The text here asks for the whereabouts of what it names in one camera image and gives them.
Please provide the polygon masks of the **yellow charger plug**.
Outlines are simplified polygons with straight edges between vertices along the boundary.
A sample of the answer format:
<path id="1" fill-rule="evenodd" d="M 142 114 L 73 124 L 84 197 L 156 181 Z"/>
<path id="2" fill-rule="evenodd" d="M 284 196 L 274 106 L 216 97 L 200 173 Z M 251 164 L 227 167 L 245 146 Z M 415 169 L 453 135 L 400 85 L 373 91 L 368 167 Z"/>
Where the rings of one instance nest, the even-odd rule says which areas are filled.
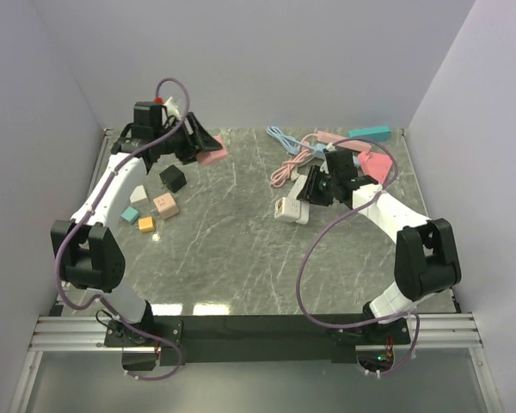
<path id="1" fill-rule="evenodd" d="M 138 219 L 138 230 L 141 233 L 153 232 L 155 229 L 155 221 L 151 216 Z"/>

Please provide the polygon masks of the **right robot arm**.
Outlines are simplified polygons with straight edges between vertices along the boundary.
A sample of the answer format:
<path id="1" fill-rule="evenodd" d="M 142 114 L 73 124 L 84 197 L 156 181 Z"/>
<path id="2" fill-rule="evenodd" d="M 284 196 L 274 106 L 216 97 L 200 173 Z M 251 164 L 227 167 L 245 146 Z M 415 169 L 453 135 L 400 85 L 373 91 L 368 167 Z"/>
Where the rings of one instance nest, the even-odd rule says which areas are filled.
<path id="1" fill-rule="evenodd" d="M 296 298 L 300 311 L 314 324 L 330 329 L 353 329 L 371 343 L 383 341 L 390 323 L 408 315 L 420 302 L 442 293 L 462 280 L 452 226 L 446 219 L 430 219 L 387 191 L 390 182 L 380 184 L 371 176 L 360 176 L 349 150 L 326 153 L 327 169 L 310 168 L 299 200 L 328 207 L 335 200 L 348 207 L 347 213 L 327 225 L 316 237 L 316 247 L 328 231 L 358 213 L 376 225 L 396 246 L 394 281 L 364 307 L 365 318 L 350 324 L 329 324 L 314 318 L 304 307 L 301 280 L 313 250 L 308 250 L 298 269 Z"/>

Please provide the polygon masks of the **pink cube socket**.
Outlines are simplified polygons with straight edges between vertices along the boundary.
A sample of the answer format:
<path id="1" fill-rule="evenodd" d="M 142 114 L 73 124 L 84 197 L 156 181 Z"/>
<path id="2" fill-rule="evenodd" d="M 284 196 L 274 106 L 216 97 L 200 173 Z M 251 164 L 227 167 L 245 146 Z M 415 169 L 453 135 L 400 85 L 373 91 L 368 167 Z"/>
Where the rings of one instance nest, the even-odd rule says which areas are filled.
<path id="1" fill-rule="evenodd" d="M 214 139 L 220 144 L 221 148 L 215 151 L 201 152 L 197 155 L 197 163 L 201 166 L 211 166 L 219 161 L 224 160 L 228 157 L 229 152 L 227 151 L 224 140 L 220 135 L 214 137 Z"/>

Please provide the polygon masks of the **light blue power strip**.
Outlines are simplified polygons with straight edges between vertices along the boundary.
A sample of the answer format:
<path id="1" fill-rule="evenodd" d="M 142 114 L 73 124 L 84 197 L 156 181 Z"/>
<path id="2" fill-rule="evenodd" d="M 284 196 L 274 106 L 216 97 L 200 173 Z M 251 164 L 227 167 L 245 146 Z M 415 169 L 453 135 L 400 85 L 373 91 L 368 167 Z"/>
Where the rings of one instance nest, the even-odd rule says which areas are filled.
<path id="1" fill-rule="evenodd" d="M 266 132 L 270 137 L 276 139 L 285 150 L 293 156 L 297 156 L 301 150 L 307 150 L 313 157 L 320 159 L 325 158 L 324 150 L 326 149 L 326 145 L 319 143 L 314 133 L 306 135 L 301 140 L 297 140 L 293 136 L 283 133 L 276 126 L 268 126 Z"/>

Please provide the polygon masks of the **white cartoon charger plug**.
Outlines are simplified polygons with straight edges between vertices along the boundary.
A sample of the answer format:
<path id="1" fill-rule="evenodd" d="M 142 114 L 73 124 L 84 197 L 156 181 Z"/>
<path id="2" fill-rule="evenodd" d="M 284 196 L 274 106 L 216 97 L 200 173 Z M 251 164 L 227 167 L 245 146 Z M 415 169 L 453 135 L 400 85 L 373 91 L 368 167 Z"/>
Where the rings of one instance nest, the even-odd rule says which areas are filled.
<path id="1" fill-rule="evenodd" d="M 302 204 L 299 200 L 282 197 L 275 202 L 273 216 L 284 222 L 296 222 L 301 218 Z"/>

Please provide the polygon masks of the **teal charger plug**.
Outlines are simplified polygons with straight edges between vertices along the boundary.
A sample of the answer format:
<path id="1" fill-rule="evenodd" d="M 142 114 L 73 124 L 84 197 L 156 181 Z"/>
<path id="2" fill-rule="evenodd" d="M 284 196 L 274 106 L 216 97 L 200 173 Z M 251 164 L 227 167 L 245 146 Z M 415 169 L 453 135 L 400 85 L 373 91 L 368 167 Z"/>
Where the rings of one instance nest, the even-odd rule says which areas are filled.
<path id="1" fill-rule="evenodd" d="M 130 225 L 133 225 L 136 221 L 138 221 L 139 217 L 140 212 L 132 206 L 128 206 L 121 214 L 121 218 Z"/>

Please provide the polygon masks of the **white triangular power strip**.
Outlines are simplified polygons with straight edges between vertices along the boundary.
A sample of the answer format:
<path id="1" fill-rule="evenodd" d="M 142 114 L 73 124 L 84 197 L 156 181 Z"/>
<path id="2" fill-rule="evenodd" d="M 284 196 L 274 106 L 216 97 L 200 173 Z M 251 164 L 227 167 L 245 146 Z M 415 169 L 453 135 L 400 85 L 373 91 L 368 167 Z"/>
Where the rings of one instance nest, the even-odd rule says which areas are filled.
<path id="1" fill-rule="evenodd" d="M 310 215 L 310 204 L 298 198 L 304 189 L 306 180 L 307 178 L 305 176 L 300 176 L 295 181 L 286 200 L 286 213 L 289 221 L 300 225 L 307 225 Z"/>

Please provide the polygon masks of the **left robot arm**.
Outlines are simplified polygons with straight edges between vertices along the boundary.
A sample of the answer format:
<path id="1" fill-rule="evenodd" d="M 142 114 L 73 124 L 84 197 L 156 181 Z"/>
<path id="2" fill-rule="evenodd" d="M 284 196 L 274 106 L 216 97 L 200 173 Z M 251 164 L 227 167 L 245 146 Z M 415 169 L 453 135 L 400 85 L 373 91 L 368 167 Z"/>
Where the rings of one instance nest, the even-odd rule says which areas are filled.
<path id="1" fill-rule="evenodd" d="M 188 164 L 221 148 L 193 112 L 177 114 L 173 104 L 159 98 L 137 102 L 133 120 L 113 143 L 107 169 L 89 198 L 70 219 L 52 225 L 62 301 L 75 311 L 99 302 L 125 325 L 124 335 L 134 345 L 149 343 L 155 334 L 152 309 L 123 281 L 126 259 L 115 240 L 115 226 L 130 195 L 161 156 L 175 155 Z"/>

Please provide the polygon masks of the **black cube plug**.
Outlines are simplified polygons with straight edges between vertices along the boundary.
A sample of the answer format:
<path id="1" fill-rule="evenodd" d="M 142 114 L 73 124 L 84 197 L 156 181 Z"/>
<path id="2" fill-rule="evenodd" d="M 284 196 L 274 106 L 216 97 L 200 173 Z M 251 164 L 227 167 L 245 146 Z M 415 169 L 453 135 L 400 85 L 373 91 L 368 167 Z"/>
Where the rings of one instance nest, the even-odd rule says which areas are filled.
<path id="1" fill-rule="evenodd" d="M 159 177 L 162 184 L 172 193 L 177 193 L 187 184 L 184 173 L 175 165 L 170 165 L 160 172 Z"/>

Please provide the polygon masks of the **peach cartoon charger plug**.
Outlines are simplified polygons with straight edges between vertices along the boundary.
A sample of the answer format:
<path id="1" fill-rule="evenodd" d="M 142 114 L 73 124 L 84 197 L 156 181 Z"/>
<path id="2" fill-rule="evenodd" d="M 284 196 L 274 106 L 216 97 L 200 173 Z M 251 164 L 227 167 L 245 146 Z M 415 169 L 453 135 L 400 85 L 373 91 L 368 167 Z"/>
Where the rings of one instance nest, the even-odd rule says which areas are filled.
<path id="1" fill-rule="evenodd" d="M 180 212 L 172 194 L 162 194 L 153 199 L 153 203 L 162 219 L 169 219 Z"/>

